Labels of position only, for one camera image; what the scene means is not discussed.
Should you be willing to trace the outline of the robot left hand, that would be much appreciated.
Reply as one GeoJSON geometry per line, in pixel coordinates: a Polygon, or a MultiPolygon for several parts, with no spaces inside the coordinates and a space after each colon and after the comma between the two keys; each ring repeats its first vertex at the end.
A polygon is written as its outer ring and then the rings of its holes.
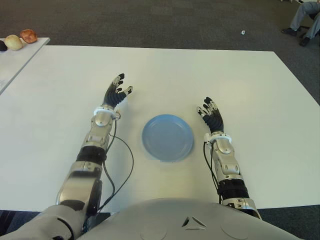
{"type": "Polygon", "coordinates": [[[133,92],[133,86],[129,86],[124,90],[119,87],[124,82],[124,78],[125,74],[121,73],[112,80],[111,84],[105,92],[102,102],[103,105],[108,105],[114,109],[129,94],[133,92]]]}

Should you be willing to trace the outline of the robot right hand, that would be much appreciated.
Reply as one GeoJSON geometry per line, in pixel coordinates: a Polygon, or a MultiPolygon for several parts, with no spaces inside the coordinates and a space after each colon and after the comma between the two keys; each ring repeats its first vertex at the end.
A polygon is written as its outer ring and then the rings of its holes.
{"type": "Polygon", "coordinates": [[[224,132],[224,122],[216,103],[210,98],[204,99],[203,107],[197,107],[196,112],[201,116],[211,133],[224,132]]]}

